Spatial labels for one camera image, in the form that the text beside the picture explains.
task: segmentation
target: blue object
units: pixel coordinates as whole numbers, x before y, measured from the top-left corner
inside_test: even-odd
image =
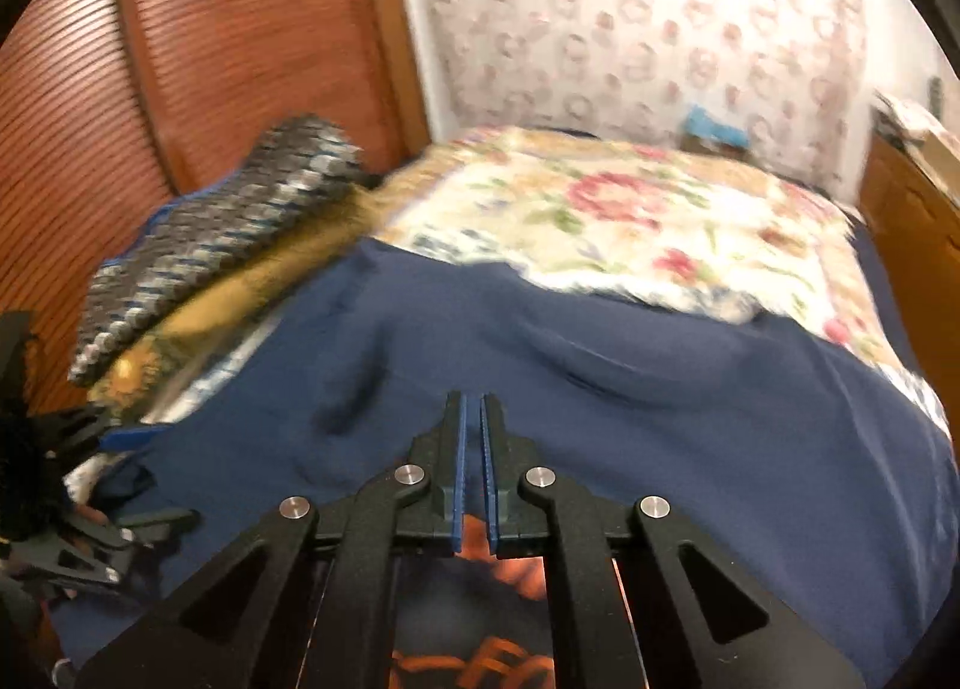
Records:
[[[683,128],[690,136],[697,136],[698,139],[718,141],[744,150],[750,147],[750,136],[747,131],[717,122],[700,106],[690,110],[690,114],[683,122]]]
[[[487,542],[490,553],[500,546],[500,513],[497,509],[496,480],[493,478],[493,449],[490,447],[490,425],[487,422],[487,403],[480,403],[480,447],[483,452],[484,516],[487,521]]]
[[[162,435],[173,424],[150,424],[129,429],[114,429],[100,438],[100,450],[115,454],[139,451],[157,435]]]
[[[868,686],[947,596],[960,511],[949,440],[847,351],[787,318],[731,326],[551,293],[503,264],[370,240],[301,288],[236,378],[101,484],[121,496],[146,470],[155,486],[120,513],[203,514],[144,587],[171,591],[288,496],[349,495],[436,422],[451,389],[496,394],[511,430],[597,496],[674,502]],[[467,454],[466,510],[482,516],[479,459]],[[549,648],[546,605],[485,563],[403,574],[404,654],[470,659],[491,635]],[[83,662],[142,610],[88,595],[53,616]]]
[[[460,420],[457,425],[456,478],[453,481],[453,533],[450,535],[453,553],[464,547],[464,499],[467,497],[467,414],[476,400],[463,394],[460,398]]]

